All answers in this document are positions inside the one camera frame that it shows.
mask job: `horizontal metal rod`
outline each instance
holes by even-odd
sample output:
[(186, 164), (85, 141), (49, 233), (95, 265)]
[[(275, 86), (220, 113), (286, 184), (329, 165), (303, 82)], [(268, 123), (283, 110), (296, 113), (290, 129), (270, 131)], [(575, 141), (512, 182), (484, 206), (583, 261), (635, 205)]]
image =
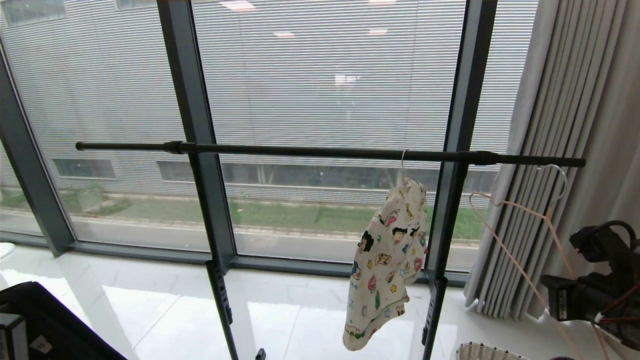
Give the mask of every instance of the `horizontal metal rod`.
[(450, 161), (471, 165), (519, 164), (584, 167), (586, 161), (578, 158), (551, 156), (501, 155), (489, 151), (415, 151), (382, 150), (345, 147), (284, 147), (255, 145), (198, 144), (193, 142), (166, 143), (86, 143), (77, 142), (77, 150), (164, 151), (171, 154), (215, 152), (218, 154), (303, 156), (309, 158), (357, 158), (372, 160)]

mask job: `curtain fold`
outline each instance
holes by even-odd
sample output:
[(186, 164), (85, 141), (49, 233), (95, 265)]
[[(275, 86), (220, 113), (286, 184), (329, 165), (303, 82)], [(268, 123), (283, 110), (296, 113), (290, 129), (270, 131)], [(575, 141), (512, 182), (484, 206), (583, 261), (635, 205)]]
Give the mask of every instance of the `curtain fold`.
[[(626, 0), (541, 1), (532, 32), (518, 98), (512, 118), (508, 153), (586, 157), (592, 130), (607, 119), (596, 115), (609, 94), (603, 92), (611, 69)], [(580, 170), (566, 169), (568, 196), (551, 204), (561, 191), (562, 177), (554, 169), (503, 165), (493, 198), (509, 200), (544, 213), (552, 206), (552, 222), (566, 224), (568, 199), (580, 197), (575, 184)], [(488, 223), (537, 284), (561, 258), (547, 226), (512, 207), (491, 207)], [(570, 226), (560, 236), (566, 245)], [(480, 256), (470, 274), (467, 306), (496, 318), (521, 318), (533, 292), (489, 231), (484, 232)]]

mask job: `marble floor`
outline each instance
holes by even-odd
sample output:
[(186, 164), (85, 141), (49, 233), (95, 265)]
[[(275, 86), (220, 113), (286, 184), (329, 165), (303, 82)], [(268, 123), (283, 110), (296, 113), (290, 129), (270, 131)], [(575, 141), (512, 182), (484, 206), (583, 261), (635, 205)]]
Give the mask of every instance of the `marble floor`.
[[(130, 360), (225, 359), (228, 355), (202, 266), (18, 246), (0, 262), (0, 286), (38, 281)], [(258, 348), (269, 360), (422, 359), (426, 286), (413, 285), (406, 313), (382, 327), (361, 351), (342, 345), (348, 279), (231, 270), (225, 280), (241, 359)], [(572, 356), (548, 318), (493, 320), (464, 308), (461, 289), (447, 291), (432, 359), (455, 359), (461, 343), (501, 347), (532, 360)], [(567, 325), (585, 359), (601, 359), (588, 325)], [(611, 359), (619, 359), (609, 350)]]

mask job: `road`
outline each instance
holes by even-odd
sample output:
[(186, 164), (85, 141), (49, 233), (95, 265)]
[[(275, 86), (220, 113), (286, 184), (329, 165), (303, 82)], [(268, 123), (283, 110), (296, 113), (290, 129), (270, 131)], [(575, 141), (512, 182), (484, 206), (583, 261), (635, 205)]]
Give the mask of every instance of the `road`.
[[(32, 216), (6, 211), (0, 214), (0, 224), (5, 231), (37, 232), (38, 229)], [(73, 224), (76, 235), (81, 240), (179, 250), (209, 250), (204, 229), (187, 225), (157, 226), (136, 224), (134, 220), (124, 223), (85, 219), (76, 219)], [(353, 261), (357, 243), (357, 240), (352, 239), (245, 231), (236, 231), (235, 236), (239, 254), (345, 263)], [(447, 267), (451, 270), (470, 270), (476, 256), (476, 247), (453, 245)]]

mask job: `pink clothes hanger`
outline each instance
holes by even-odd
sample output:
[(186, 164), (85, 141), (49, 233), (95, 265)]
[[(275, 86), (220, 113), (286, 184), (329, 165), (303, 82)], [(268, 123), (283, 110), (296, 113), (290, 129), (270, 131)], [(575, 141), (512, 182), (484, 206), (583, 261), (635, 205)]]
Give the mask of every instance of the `pink clothes hanger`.
[[(558, 238), (557, 231), (556, 231), (553, 223), (551, 222), (551, 215), (552, 215), (551, 208), (556, 203), (556, 201), (558, 201), (559, 199), (562, 199), (562, 197), (564, 196), (564, 193), (566, 192), (566, 189), (567, 189), (567, 186), (568, 186), (568, 180), (567, 180), (567, 177), (566, 177), (566, 174), (564, 173), (564, 171), (557, 165), (545, 165), (544, 167), (538, 167), (538, 170), (541, 170), (541, 169), (544, 169), (544, 168), (548, 168), (548, 167), (555, 167), (556, 169), (558, 169), (558, 171), (560, 171), (560, 174), (563, 177), (564, 183), (563, 183), (563, 187), (562, 187), (561, 193), (559, 195), (555, 196), (551, 200), (551, 203), (549, 204), (549, 207), (547, 208), (547, 212), (544, 215), (541, 214), (541, 213), (537, 213), (537, 212), (535, 212), (535, 211), (533, 211), (533, 210), (531, 210), (529, 208), (525, 208), (524, 206), (522, 206), (520, 204), (517, 204), (515, 202), (501, 200), (501, 201), (498, 201), (496, 203), (496, 202), (493, 201), (493, 197), (491, 195), (488, 195), (488, 194), (485, 194), (485, 193), (473, 192), (473, 193), (469, 194), (469, 204), (471, 205), (471, 208), (480, 217), (480, 219), (484, 223), (484, 226), (487, 229), (489, 229), (489, 231), (493, 235), (493, 238), (498, 242), (498, 244), (500, 244), (500, 247), (502, 247), (502, 249), (507, 254), (507, 256), (509, 256), (509, 259), (511, 259), (511, 262), (518, 268), (518, 271), (520, 271), (522, 276), (529, 283), (529, 287), (531, 287), (533, 292), (536, 294), (538, 300), (540, 300), (540, 302), (545, 306), (547, 311), (549, 310), (549, 305), (547, 304), (547, 301), (544, 299), (542, 294), (538, 291), (537, 287), (533, 284), (533, 281), (531, 281), (531, 278), (527, 275), (527, 272), (520, 266), (520, 264), (518, 264), (518, 261), (513, 257), (511, 252), (507, 249), (507, 247), (504, 245), (502, 240), (498, 237), (498, 235), (495, 233), (495, 231), (491, 228), (489, 223), (486, 222), (486, 219), (482, 216), (480, 211), (474, 205), (473, 198), (476, 195), (477, 196), (482, 196), (482, 197), (485, 197), (485, 198), (489, 199), (489, 203), (491, 205), (493, 205), (493, 206), (510, 205), (510, 206), (514, 206), (514, 207), (516, 207), (518, 209), (521, 209), (521, 210), (523, 210), (523, 211), (525, 211), (525, 212), (527, 212), (527, 213), (529, 213), (529, 214), (531, 214), (531, 215), (533, 215), (535, 217), (541, 218), (544, 221), (544, 223), (547, 225), (549, 230), (551, 231), (551, 234), (553, 236), (554, 242), (556, 243), (557, 248), (560, 250), (560, 254), (562, 255), (562, 258), (563, 258), (563, 261), (564, 261), (564, 265), (567, 268), (567, 270), (569, 271), (570, 277), (572, 279), (575, 279), (575, 274), (573, 272), (573, 268), (571, 267), (571, 264), (569, 263), (569, 260), (566, 257), (566, 254), (564, 253), (564, 248), (563, 248), (562, 244), (560, 243), (560, 239)], [(583, 360), (583, 357), (580, 354), (580, 351), (575, 346), (575, 343), (569, 337), (569, 334), (566, 332), (566, 329), (557, 320), (556, 320), (556, 325), (558, 327), (558, 330), (560, 330), (560, 332), (564, 336), (564, 339), (567, 341), (569, 346), (571, 346), (573, 351), (578, 356), (578, 359), (579, 360)], [(602, 354), (604, 355), (605, 360), (609, 360), (609, 355), (607, 354), (607, 349), (604, 346), (604, 341), (602, 340), (602, 337), (601, 337), (600, 333), (598, 332), (598, 329), (595, 327), (594, 324), (591, 324), (591, 326), (593, 328), (594, 333), (596, 334), (596, 338), (598, 339), (598, 344), (600, 345), (600, 350), (602, 350)]]

